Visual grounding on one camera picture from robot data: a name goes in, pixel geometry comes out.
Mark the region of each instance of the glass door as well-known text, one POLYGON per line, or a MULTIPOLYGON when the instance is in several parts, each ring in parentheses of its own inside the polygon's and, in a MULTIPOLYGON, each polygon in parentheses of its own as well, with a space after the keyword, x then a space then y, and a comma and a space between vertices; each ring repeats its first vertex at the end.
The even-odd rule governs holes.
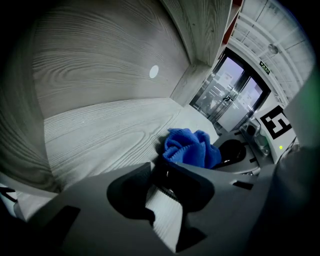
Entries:
POLYGON ((230 93, 237 87, 244 68, 240 63, 224 56, 217 68, 203 83, 191 105, 205 117, 211 116, 221 105, 226 105, 230 93))
POLYGON ((246 85, 232 101, 231 106, 214 122, 221 134, 230 132, 252 111, 263 93, 263 89, 250 77, 246 85))
POLYGON ((221 135, 238 129, 269 93, 269 87, 257 72, 226 48, 190 105, 208 118, 221 135))

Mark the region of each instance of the white round sticker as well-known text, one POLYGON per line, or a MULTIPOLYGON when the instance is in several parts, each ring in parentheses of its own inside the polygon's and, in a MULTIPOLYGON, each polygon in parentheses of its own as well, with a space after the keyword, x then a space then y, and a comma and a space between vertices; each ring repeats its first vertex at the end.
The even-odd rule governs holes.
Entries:
POLYGON ((157 65, 154 65, 151 69, 150 69, 150 72, 149 72, 149 76, 150 78, 155 78, 157 76, 159 72, 159 67, 157 65))

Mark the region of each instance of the ceiling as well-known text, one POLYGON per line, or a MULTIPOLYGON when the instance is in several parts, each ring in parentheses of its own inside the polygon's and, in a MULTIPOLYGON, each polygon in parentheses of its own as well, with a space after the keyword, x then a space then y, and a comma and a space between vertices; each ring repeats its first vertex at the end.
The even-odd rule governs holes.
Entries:
POLYGON ((284 106, 303 86, 316 61, 299 24, 275 0, 244 0, 229 43, 257 66, 264 62, 270 70, 271 90, 284 106), (269 44, 277 46, 277 54, 268 50, 269 44))

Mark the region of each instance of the glass pane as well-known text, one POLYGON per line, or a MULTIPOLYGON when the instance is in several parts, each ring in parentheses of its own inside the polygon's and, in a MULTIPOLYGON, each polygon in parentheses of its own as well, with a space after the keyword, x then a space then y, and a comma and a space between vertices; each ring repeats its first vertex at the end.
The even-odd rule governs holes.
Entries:
POLYGON ((195 104, 199 106, 199 111, 201 110, 205 116, 211 115, 223 98, 234 88, 243 71, 242 67, 227 57, 208 87, 196 101, 195 104))
POLYGON ((255 80, 249 79, 243 90, 232 102, 230 107, 222 114, 217 122, 227 131, 232 129, 246 116, 253 105, 257 102, 262 89, 255 80))

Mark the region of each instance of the blue cloth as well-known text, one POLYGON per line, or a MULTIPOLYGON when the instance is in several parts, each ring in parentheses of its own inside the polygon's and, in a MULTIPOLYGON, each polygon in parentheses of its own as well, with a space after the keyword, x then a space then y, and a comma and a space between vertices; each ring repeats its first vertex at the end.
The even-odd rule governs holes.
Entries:
POLYGON ((217 147, 210 145, 210 137, 202 130, 169 129, 164 142, 163 157, 168 162, 179 162, 211 169, 221 162, 217 147))

